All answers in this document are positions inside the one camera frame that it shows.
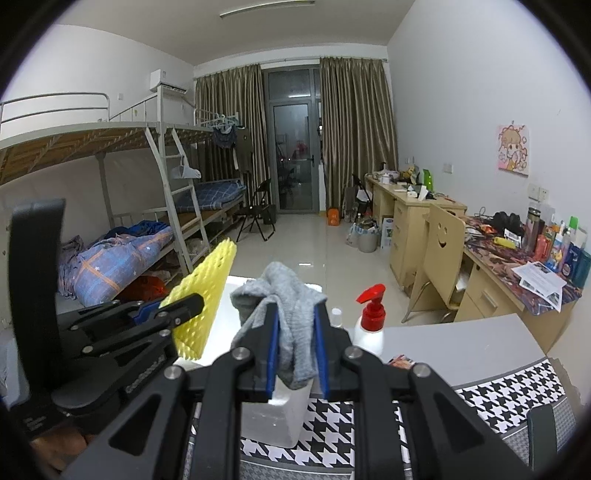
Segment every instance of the brown curtain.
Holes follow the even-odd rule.
[[[234,115],[249,128],[254,149],[253,172],[246,179],[249,192],[268,178],[267,123],[260,65],[247,65],[214,73],[196,80],[195,104],[198,109]],[[238,177],[232,149],[219,148],[211,140],[199,145],[199,170],[203,180]]]
[[[327,207],[342,208],[351,176],[396,169],[394,116],[381,60],[320,59]]]

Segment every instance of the white bottle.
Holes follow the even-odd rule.
[[[386,311],[382,305],[382,298],[386,287],[378,283],[365,290],[357,302],[369,302],[353,331],[353,344],[361,347],[376,356],[380,356],[384,350],[384,320]]]
[[[330,311],[330,326],[342,328],[342,326],[343,326],[343,311],[341,309],[334,308]]]

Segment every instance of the anime poster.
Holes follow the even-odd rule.
[[[530,174],[530,132],[525,125],[501,125],[498,127],[499,170]]]

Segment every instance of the small box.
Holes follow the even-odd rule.
[[[384,217],[382,220],[382,241],[379,245],[381,249],[390,248],[392,245],[392,232],[394,230],[394,219]]]

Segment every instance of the power outlet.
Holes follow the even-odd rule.
[[[535,183],[530,183],[527,187],[527,196],[532,200],[540,199],[540,186]]]
[[[540,196],[539,196],[538,200],[540,202],[544,203],[546,200],[548,200],[549,195],[550,195],[550,192],[547,189],[540,187]]]

